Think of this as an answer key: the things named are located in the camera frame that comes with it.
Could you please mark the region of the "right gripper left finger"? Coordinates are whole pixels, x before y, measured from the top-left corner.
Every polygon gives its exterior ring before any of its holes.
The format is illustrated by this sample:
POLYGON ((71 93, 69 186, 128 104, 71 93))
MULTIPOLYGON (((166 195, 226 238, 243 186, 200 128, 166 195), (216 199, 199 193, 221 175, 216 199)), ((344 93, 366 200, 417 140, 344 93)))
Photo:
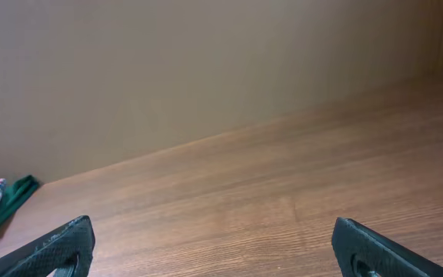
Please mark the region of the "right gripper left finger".
POLYGON ((81 215, 0 258, 0 277, 86 277, 95 234, 91 219, 81 215))

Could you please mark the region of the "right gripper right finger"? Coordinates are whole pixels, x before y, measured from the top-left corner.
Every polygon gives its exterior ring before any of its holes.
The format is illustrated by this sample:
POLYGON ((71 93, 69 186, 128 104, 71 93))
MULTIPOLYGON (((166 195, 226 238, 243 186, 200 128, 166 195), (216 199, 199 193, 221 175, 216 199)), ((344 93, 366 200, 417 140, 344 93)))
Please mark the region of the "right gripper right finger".
POLYGON ((336 219, 331 244, 344 277, 443 277, 442 266, 353 219, 336 219))

